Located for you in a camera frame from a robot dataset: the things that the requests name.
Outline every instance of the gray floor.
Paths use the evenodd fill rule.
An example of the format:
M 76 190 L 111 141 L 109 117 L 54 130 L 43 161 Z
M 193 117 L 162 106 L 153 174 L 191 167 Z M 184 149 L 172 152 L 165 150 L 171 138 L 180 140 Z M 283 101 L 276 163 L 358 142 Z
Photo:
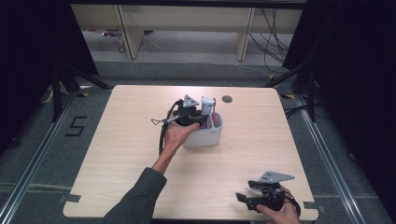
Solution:
M 250 41 L 247 56 L 243 62 L 236 60 L 232 34 L 195 32 L 153 32 L 147 33 L 137 58 L 129 60 L 119 50 L 116 37 L 101 36 L 102 31 L 85 31 L 100 78 L 111 85 L 153 84 L 203 86 L 247 86 L 255 87 L 269 81 L 269 75 L 278 77 L 271 70 L 286 72 L 281 63 L 272 60 Z M 288 45 L 292 36 L 281 35 Z M 202 78 L 194 77 L 197 69 Z M 80 85 L 91 85 L 79 79 Z M 280 94 L 289 94 L 292 79 L 276 88 Z M 70 219 L 63 216 L 61 196 L 73 186 L 79 166 L 91 142 L 95 127 L 100 120 L 110 95 L 95 87 L 89 89 L 88 97 L 77 97 L 64 118 L 62 127 L 50 144 L 45 159 L 24 195 L 11 223 L 99 223 L 99 219 Z M 281 99 L 284 108 L 297 106 L 292 99 Z M 346 184 L 356 200 L 367 223 L 392 223 L 381 202 L 360 167 L 346 157 L 347 147 L 336 127 L 327 116 L 325 108 L 316 107 L 318 128 L 332 153 L 337 167 L 342 171 Z M 75 130 L 69 128 L 75 116 L 87 116 L 79 125 L 86 125 L 81 137 L 66 137 Z M 52 117 L 52 105 L 44 104 L 31 117 L 20 134 L 21 145 L 10 147 L 0 157 L 0 202 L 6 201 L 18 183 L 29 160 L 40 146 Z M 313 192 L 319 218 L 316 223 L 353 223 L 343 205 L 334 183 L 318 153 L 318 147 L 309 132 L 301 112 L 289 118 L 289 125 L 298 148 L 310 188 Z

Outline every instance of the wire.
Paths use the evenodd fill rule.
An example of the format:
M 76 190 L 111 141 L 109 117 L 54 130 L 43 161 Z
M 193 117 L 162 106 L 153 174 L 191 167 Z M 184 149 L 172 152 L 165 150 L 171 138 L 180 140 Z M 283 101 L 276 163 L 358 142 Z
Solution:
M 145 37 L 156 49 L 158 49 L 160 52 L 164 52 L 163 51 L 163 49 L 161 49 L 157 44 L 155 44 L 154 43 L 154 41 L 152 41 L 148 36 L 146 36 L 144 33 L 143 33 L 143 37 Z M 165 57 L 165 58 L 167 58 L 167 59 L 169 59 L 169 60 L 172 60 L 172 61 L 176 61 L 176 62 L 185 62 L 185 63 L 194 63 L 194 62 L 190 62 L 190 61 L 187 61 L 187 60 L 184 60 L 184 59 L 174 59 L 174 58 L 169 58 L 169 57 Z M 214 65 L 216 65 L 216 63 L 198 63 L 198 64 L 214 64 Z M 259 72 L 259 73 L 262 73 L 262 74 L 264 74 L 264 75 L 266 75 L 266 76 L 270 76 L 270 74 L 268 74 L 268 73 L 265 73 L 265 72 L 263 72 L 262 70 L 259 70 L 259 69 L 256 69 L 256 68 L 248 68 L 248 67 L 245 67 L 245 66 L 242 66 L 242 65 L 239 65 L 239 64 L 233 64 L 233 63 L 231 63 L 231 64 L 228 64 L 228 65 L 233 65 L 233 66 L 235 66 L 235 67 L 239 67 L 239 68 L 243 68 L 243 69 L 247 69 L 247 70 L 252 70 L 252 71 L 256 71 L 256 72 Z
M 254 187 L 251 187 L 251 189 L 256 190 L 256 191 L 265 191 L 265 192 L 274 191 L 273 188 L 265 187 L 265 186 L 254 186 Z
M 171 114 L 175 108 L 176 105 L 178 105 L 180 103 L 181 100 L 178 100 L 176 102 L 174 102 L 174 104 L 172 105 L 171 109 L 168 111 L 168 114 L 166 115 L 166 119 L 169 119 L 171 117 Z M 163 152 L 163 139 L 165 138 L 165 132 L 166 132 L 166 128 L 168 127 L 168 123 L 164 122 L 163 123 L 163 127 L 161 128 L 161 134 L 160 134 L 160 145 L 159 145 L 159 154 L 161 155 L 161 153 Z
M 264 35 L 262 35 L 262 34 L 260 34 L 260 35 L 262 36 L 262 38 L 263 38 L 266 42 L 270 42 L 267 38 L 265 38 Z M 283 50 L 289 50 L 288 47 L 280 47 L 278 44 L 274 44 L 274 43 L 272 43 L 272 42 L 270 42 L 270 45 L 275 46 L 275 47 L 278 47 L 278 48 L 282 48 Z
M 262 37 L 264 38 L 264 40 L 266 40 L 266 45 L 265 45 L 265 48 L 264 48 L 264 52 L 265 53 L 267 53 L 267 54 L 269 54 L 271 57 L 273 57 L 274 59 L 276 59 L 276 60 L 278 60 L 280 63 L 283 63 L 284 62 L 284 60 L 285 60 L 285 57 L 286 57 L 286 54 L 285 54 L 285 52 L 283 51 L 283 48 L 280 46 L 281 44 L 284 46 L 284 47 L 286 47 L 286 45 L 284 45 L 278 38 L 277 38 L 277 33 L 276 33 L 276 9 L 274 9 L 273 8 L 273 24 L 271 25 L 270 24 L 270 22 L 268 21 L 268 19 L 267 19 L 267 16 L 265 15 L 265 12 L 264 12 L 264 9 L 262 8 L 262 15 L 264 16 L 264 18 L 265 18 L 265 20 L 266 20 L 266 22 L 267 22 L 267 24 L 268 24 L 268 27 L 269 27 L 269 29 L 270 29 L 270 35 L 269 35 L 269 37 L 268 37 L 268 39 L 266 39 L 266 38 L 264 38 L 263 37 L 263 35 L 262 35 Z M 276 45 L 275 44 L 272 44 L 271 43 L 271 37 L 274 37 L 274 39 L 276 40 Z M 278 48 L 278 50 L 279 50 L 279 53 L 280 53 L 280 56 L 282 57 L 281 59 L 279 58 L 279 57 L 277 57 L 277 56 L 275 56 L 275 54 L 274 53 L 268 53 L 269 52 L 269 50 L 268 50 L 268 45 L 269 44 L 272 44 L 272 45 L 274 45 L 274 46 L 277 46 L 277 48 Z M 268 67 L 268 65 L 267 65 L 267 61 L 266 61 L 266 54 L 264 54 L 264 64 L 265 64 L 265 66 L 267 67 L 267 69 L 269 69 L 270 71 L 272 71 L 272 72 L 274 72 L 274 73 L 281 73 L 281 72 L 277 72 L 277 71 L 274 71 L 274 70 L 272 70 L 271 68 L 269 68 Z
M 295 112 L 297 112 L 299 110 L 307 109 L 307 108 L 308 108 L 308 105 L 300 105 L 300 106 L 297 106 L 297 107 L 294 107 L 294 108 L 286 108 L 286 109 L 284 109 L 284 110 L 289 110 L 288 112 L 285 113 L 286 119 L 289 119 L 290 116 L 292 114 L 294 114 Z

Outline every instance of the cabinet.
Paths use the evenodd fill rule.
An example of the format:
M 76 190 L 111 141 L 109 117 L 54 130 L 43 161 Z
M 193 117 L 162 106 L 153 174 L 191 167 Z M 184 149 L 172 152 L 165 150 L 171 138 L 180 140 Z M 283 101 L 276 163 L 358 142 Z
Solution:
M 271 33 L 273 10 L 251 7 L 152 7 L 72 5 L 81 29 L 121 30 L 128 58 L 133 59 L 144 31 L 234 33 L 237 60 L 244 61 L 250 33 Z M 278 34 L 294 34 L 302 11 L 276 9 Z

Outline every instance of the silver metal bracket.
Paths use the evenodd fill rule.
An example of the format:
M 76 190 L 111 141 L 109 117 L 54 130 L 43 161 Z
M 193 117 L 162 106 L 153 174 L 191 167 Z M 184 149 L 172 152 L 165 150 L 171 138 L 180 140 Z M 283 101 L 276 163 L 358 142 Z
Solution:
M 186 94 L 184 96 L 183 107 L 192 107 L 196 105 L 199 105 L 199 103 L 192 99 L 189 95 Z
M 277 172 L 267 171 L 259 178 L 259 183 L 274 184 L 291 179 L 294 179 L 293 175 L 283 175 Z

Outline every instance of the black tape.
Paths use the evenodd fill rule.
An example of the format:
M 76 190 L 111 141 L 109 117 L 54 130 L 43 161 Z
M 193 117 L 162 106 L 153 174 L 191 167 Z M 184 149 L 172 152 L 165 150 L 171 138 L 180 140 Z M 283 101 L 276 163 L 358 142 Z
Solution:
M 317 204 L 313 202 L 303 202 L 303 205 L 305 209 L 318 209 Z
M 59 202 L 60 203 L 66 203 L 66 202 L 78 203 L 80 198 L 81 198 L 81 195 L 67 194 L 67 195 L 62 195 L 61 198 L 59 199 Z
M 318 206 L 318 210 L 320 213 L 326 213 L 326 207 L 325 206 Z
M 82 130 L 84 130 L 85 126 L 82 125 L 75 125 L 77 119 L 86 119 L 87 116 L 75 116 L 73 119 L 72 124 L 70 124 L 70 128 L 79 129 L 78 133 L 67 133 L 64 136 L 71 137 L 71 136 L 81 136 Z

